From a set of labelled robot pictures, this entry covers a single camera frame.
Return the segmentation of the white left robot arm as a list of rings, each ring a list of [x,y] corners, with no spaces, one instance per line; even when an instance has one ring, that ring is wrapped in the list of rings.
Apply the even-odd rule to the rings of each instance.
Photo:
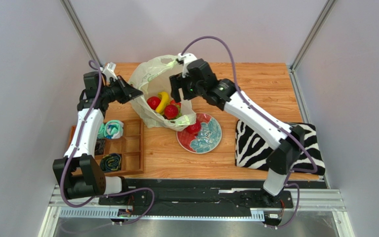
[[[53,162],[53,172],[64,201],[107,196],[122,191],[123,179],[107,177],[95,160],[95,146],[100,126],[111,102],[125,104],[143,95],[122,77],[113,76],[105,85],[105,75],[83,75],[85,89],[77,105],[77,125],[63,158]]]

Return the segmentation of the pale green plastic bag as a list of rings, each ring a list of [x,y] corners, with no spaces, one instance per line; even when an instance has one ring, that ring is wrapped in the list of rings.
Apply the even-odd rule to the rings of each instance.
[[[182,66],[177,62],[176,55],[163,55],[141,63],[132,73],[128,83],[143,92],[130,103],[134,111],[143,120],[148,128],[165,127],[174,131],[182,131],[187,126],[195,124],[196,113],[192,110],[191,101],[181,100],[181,116],[167,120],[163,115],[155,112],[147,104],[152,96],[160,92],[171,95],[169,77],[182,72]]]

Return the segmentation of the red apple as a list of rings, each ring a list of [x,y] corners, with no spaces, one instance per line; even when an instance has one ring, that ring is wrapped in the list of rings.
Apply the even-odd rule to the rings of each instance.
[[[152,110],[156,110],[160,103],[161,99],[157,96],[152,96],[149,99],[147,99],[147,104]]]

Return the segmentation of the red strawberry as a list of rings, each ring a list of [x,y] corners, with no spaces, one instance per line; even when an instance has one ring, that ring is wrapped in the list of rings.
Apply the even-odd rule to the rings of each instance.
[[[175,100],[171,100],[171,101],[170,101],[170,104],[171,104],[171,105],[174,105],[174,106],[177,106],[177,107],[179,107],[179,108],[181,107],[181,103],[180,103],[180,102],[176,102]]]

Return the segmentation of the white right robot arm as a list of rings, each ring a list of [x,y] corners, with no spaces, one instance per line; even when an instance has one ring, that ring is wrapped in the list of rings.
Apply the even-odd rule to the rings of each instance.
[[[181,73],[171,76],[171,95],[176,102],[203,98],[209,105],[219,108],[244,122],[258,133],[272,149],[266,158],[269,167],[263,190],[276,197],[283,190],[286,178],[299,159],[305,131],[279,121],[255,104],[234,82],[217,79],[210,65],[192,54],[178,55],[183,66]]]

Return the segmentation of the red round fruit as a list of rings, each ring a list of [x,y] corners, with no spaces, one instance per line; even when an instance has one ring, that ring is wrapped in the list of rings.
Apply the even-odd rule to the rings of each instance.
[[[201,122],[199,120],[196,120],[194,124],[186,127],[185,131],[189,134],[197,135],[201,129],[202,129]]]

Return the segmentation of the yellow banana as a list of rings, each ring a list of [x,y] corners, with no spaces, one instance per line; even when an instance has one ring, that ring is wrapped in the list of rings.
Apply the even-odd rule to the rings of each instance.
[[[162,92],[158,93],[158,97],[160,99],[160,103],[157,106],[157,108],[155,109],[155,111],[159,114],[162,114],[162,113],[164,113],[166,106],[169,105],[169,102],[170,102],[169,94],[165,91],[162,91]]]

